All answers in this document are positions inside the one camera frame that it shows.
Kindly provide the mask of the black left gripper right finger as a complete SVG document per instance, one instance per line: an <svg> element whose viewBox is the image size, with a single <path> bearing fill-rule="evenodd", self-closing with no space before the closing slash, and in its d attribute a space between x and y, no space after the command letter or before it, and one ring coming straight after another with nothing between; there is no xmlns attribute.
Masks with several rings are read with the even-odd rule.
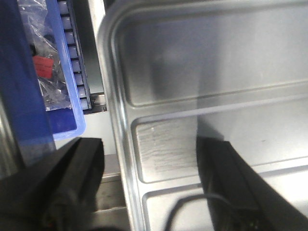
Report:
<svg viewBox="0 0 308 231"><path fill-rule="evenodd" d="M198 172L216 231L306 231L308 219L267 184L230 142L197 137Z"/></svg>

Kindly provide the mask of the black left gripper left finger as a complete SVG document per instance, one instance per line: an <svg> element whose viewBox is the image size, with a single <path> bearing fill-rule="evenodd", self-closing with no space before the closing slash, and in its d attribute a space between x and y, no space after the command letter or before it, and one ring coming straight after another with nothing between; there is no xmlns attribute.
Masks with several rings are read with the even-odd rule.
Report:
<svg viewBox="0 0 308 231"><path fill-rule="evenodd" d="M3 231L89 231L104 173L103 141L76 138L0 181Z"/></svg>

